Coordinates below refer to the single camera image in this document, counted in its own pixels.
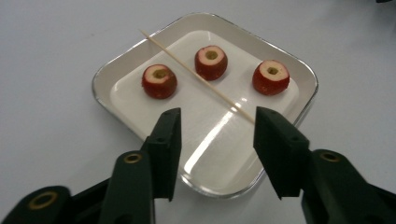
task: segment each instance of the white table surface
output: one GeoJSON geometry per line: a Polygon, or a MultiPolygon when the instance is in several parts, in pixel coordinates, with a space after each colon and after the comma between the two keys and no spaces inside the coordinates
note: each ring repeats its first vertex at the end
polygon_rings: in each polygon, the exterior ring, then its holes
{"type": "MultiPolygon", "coordinates": [[[[31,1],[0,3],[0,219],[25,195],[76,194],[108,178],[142,141],[92,96],[106,62],[191,12],[209,12],[309,64],[318,95],[299,129],[311,149],[347,156],[396,193],[396,2],[375,0],[31,1]]],[[[156,200],[157,223],[304,223],[301,198],[280,201],[268,179],[233,200],[177,182],[156,200]]]]}

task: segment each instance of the wooden skewer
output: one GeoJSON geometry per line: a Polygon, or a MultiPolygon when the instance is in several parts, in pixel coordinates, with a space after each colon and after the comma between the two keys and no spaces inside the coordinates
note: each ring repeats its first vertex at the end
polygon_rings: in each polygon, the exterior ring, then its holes
{"type": "Polygon", "coordinates": [[[171,56],[176,62],[178,62],[181,66],[183,66],[185,69],[189,70],[195,77],[198,78],[204,85],[206,85],[210,90],[212,90],[216,95],[218,95],[221,99],[223,99],[227,104],[235,108],[241,115],[243,115],[247,120],[249,120],[251,123],[254,124],[254,118],[251,117],[245,110],[243,110],[241,107],[237,106],[230,98],[228,98],[225,94],[223,94],[221,91],[218,91],[213,85],[211,85],[209,82],[207,82],[205,79],[203,79],[200,75],[198,75],[196,72],[194,72],[192,69],[190,69],[185,63],[183,63],[180,59],[178,59],[172,52],[170,52],[168,49],[166,49],[160,42],[149,36],[146,32],[140,31],[148,40],[156,44],[158,47],[160,47],[165,53],[167,53],[169,56],[171,56]]]}

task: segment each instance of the square plate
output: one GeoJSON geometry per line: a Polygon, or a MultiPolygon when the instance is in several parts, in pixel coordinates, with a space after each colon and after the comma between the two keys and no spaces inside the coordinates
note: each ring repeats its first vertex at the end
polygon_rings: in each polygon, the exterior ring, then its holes
{"type": "MultiPolygon", "coordinates": [[[[186,15],[152,37],[191,68],[198,49],[220,46],[228,56],[227,71],[210,83],[253,118],[256,106],[264,106],[296,124],[318,91],[316,75],[301,60],[213,14],[186,15]],[[264,96],[253,89],[251,78],[259,63],[270,59],[288,67],[290,84],[278,95],[264,96]]],[[[178,172],[184,183],[204,195],[238,196],[264,174],[253,148],[254,125],[147,39],[105,64],[92,88],[95,99],[142,140],[163,111],[180,107],[178,172]],[[141,87],[144,70],[155,63],[166,64],[177,76],[177,91],[164,100],[148,97],[141,87]]]]}

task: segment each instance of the red apple piece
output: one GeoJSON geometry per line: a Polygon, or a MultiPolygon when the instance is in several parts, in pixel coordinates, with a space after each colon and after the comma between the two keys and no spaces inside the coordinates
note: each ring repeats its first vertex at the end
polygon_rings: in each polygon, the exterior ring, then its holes
{"type": "Polygon", "coordinates": [[[194,61],[197,74],[208,81],[221,77],[228,65],[227,55],[215,45],[199,49],[195,54],[194,61]]]}
{"type": "Polygon", "coordinates": [[[260,63],[253,73],[252,83],[256,91],[264,95],[276,95],[284,91],[290,82],[286,66],[275,60],[260,63]]]}
{"type": "Polygon", "coordinates": [[[154,64],[146,68],[143,73],[142,87],[148,96],[155,99],[165,99],[175,92],[177,78],[166,65],[154,64]]]}

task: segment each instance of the brass screw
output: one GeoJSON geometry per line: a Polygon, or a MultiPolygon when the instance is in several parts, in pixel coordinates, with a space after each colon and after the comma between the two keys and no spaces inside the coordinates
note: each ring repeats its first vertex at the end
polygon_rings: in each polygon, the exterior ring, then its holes
{"type": "Polygon", "coordinates": [[[142,155],[137,153],[132,153],[124,157],[125,163],[136,163],[142,160],[142,155]]]}
{"type": "Polygon", "coordinates": [[[28,206],[31,210],[38,210],[51,205],[58,198],[58,193],[55,191],[46,191],[35,196],[28,206]]]}
{"type": "Polygon", "coordinates": [[[340,158],[331,152],[323,152],[320,154],[320,157],[325,161],[331,161],[331,162],[339,162],[340,161],[340,158]]]}

